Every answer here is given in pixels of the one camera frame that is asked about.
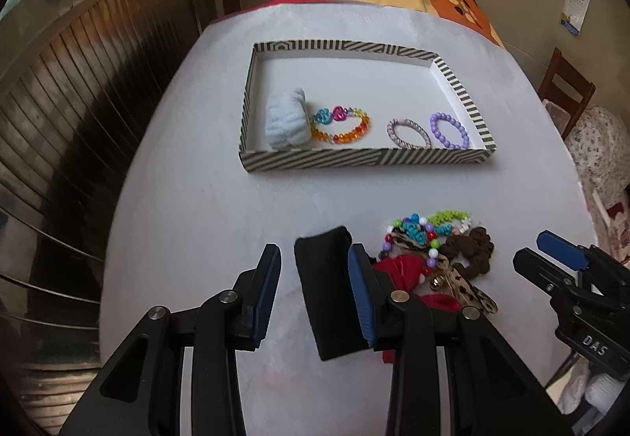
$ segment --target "blue gripper pad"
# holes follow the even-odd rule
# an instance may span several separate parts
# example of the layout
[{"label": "blue gripper pad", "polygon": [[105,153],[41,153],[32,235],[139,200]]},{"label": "blue gripper pad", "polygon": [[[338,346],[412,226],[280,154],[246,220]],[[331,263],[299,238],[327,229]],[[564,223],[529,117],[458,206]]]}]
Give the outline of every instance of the blue gripper pad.
[{"label": "blue gripper pad", "polygon": [[363,272],[355,250],[351,247],[348,251],[348,275],[350,286],[357,306],[358,322],[361,326],[361,334],[367,340],[367,345],[374,347],[376,344],[376,320],[374,319],[374,305],[367,291],[363,279]]},{"label": "blue gripper pad", "polygon": [[588,260],[581,249],[549,230],[538,235],[536,245],[543,253],[558,260],[558,262],[562,262],[569,269],[584,271],[588,267]]},{"label": "blue gripper pad", "polygon": [[272,313],[273,300],[275,299],[278,280],[280,279],[280,249],[275,244],[267,244],[261,257],[263,260],[269,261],[265,279],[258,295],[258,300],[254,306],[254,327],[251,333],[251,339],[256,348],[260,346],[260,342],[267,336],[267,328],[269,327],[269,318]]}]

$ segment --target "black fabric pad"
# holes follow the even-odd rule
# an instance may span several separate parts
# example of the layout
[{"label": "black fabric pad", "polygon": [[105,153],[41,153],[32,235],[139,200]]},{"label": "black fabric pad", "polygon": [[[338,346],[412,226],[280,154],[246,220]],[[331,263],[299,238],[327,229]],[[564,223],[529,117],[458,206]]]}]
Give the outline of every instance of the black fabric pad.
[{"label": "black fabric pad", "polygon": [[348,278],[351,244],[344,226],[295,241],[295,264],[322,361],[367,349]]}]

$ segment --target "brown scrunchie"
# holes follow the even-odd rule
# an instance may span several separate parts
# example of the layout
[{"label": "brown scrunchie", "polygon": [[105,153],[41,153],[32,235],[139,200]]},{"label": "brown scrunchie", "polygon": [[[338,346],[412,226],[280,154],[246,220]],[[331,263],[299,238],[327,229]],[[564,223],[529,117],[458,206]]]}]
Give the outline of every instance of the brown scrunchie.
[{"label": "brown scrunchie", "polygon": [[[446,244],[440,246],[440,253],[451,261],[451,265],[466,280],[472,280],[480,274],[490,271],[490,256],[495,249],[483,226],[473,228],[468,235],[451,235]],[[464,267],[459,262],[453,262],[462,253],[470,265]]]}]

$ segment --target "green beads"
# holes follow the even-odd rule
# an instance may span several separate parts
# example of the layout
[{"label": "green beads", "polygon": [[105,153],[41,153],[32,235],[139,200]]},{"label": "green beads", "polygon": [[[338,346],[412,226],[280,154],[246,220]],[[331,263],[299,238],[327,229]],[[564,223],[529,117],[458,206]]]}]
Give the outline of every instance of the green beads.
[{"label": "green beads", "polygon": [[433,226],[437,226],[442,223],[453,221],[454,219],[459,219],[461,221],[467,217],[470,217],[470,214],[464,211],[438,211],[427,219]]}]

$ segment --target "metal pivot screw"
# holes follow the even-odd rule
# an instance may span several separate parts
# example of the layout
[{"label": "metal pivot screw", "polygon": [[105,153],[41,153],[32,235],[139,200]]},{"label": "metal pivot screw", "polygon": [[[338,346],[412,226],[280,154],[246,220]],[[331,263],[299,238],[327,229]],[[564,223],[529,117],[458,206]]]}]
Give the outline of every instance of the metal pivot screw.
[{"label": "metal pivot screw", "polygon": [[224,290],[219,294],[221,303],[234,303],[238,299],[238,294],[234,290]]},{"label": "metal pivot screw", "polygon": [[481,312],[474,306],[464,306],[462,309],[462,315],[469,321],[475,321],[481,317]]},{"label": "metal pivot screw", "polygon": [[390,296],[395,303],[406,303],[409,301],[409,294],[404,290],[395,290]]},{"label": "metal pivot screw", "polygon": [[157,321],[158,319],[161,319],[166,315],[166,308],[164,308],[163,306],[154,306],[153,308],[149,309],[147,314],[149,314],[149,319]]}]

